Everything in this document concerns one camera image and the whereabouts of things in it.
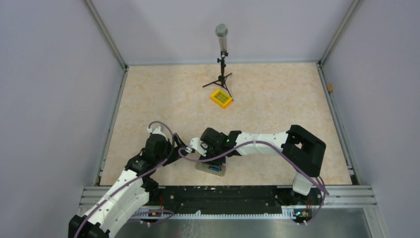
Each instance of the white wall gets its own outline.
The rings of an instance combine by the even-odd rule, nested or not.
[[[67,237],[121,78],[81,0],[0,1],[0,237]]]
[[[391,237],[419,237],[420,1],[364,1],[326,64]]]
[[[319,60],[352,0],[94,0],[127,64]]]

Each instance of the tripod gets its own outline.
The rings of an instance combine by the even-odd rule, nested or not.
[[[227,88],[227,85],[226,85],[226,80],[227,80],[228,76],[232,75],[232,73],[224,76],[224,68],[226,67],[226,64],[224,63],[224,58],[227,57],[227,56],[228,56],[228,52],[220,52],[220,58],[221,59],[217,58],[217,62],[220,63],[220,73],[221,74],[219,75],[219,77],[216,81],[213,81],[211,83],[208,83],[208,84],[204,85],[203,88],[207,87],[211,84],[215,84],[215,85],[218,85],[218,86],[226,89],[227,92],[229,93],[229,96],[232,97],[232,95],[230,95],[229,89]]]

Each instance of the microphone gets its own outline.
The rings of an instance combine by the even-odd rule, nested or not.
[[[216,35],[219,38],[219,45],[220,45],[220,51],[223,53],[227,52],[227,27],[225,24],[219,24],[216,26]]]

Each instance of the marbled surface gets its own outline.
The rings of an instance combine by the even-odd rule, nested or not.
[[[227,64],[234,101],[226,109],[210,99],[219,87],[202,85],[220,74],[218,64],[130,67],[101,185],[113,184],[128,159],[144,147],[148,124],[160,120],[188,144],[207,127],[228,133],[277,133],[298,124],[323,140],[321,176],[326,184],[351,184],[315,63]],[[198,158],[198,153],[190,155]],[[160,185],[283,185],[294,169],[279,156],[227,158],[226,175],[195,169],[183,159],[159,168]]]

